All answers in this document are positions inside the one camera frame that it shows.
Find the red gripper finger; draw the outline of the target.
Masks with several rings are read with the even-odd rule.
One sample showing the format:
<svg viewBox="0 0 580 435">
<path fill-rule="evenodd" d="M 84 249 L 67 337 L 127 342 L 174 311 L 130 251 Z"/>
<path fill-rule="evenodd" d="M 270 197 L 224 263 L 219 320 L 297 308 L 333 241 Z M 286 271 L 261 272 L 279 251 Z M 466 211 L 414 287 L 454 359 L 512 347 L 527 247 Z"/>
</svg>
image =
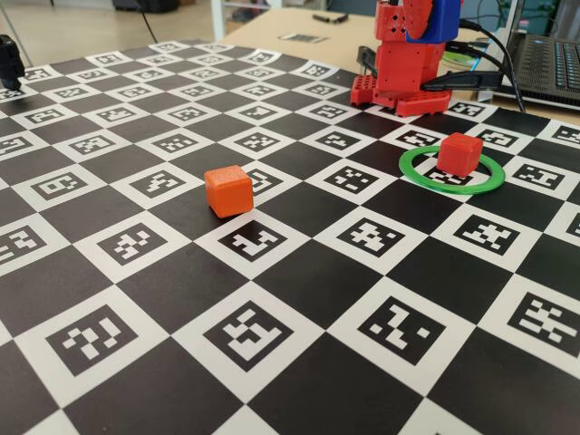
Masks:
<svg viewBox="0 0 580 435">
<path fill-rule="evenodd" d="M 429 27 L 432 0 L 403 0 L 407 34 L 411 39 L 421 39 Z"/>
</svg>

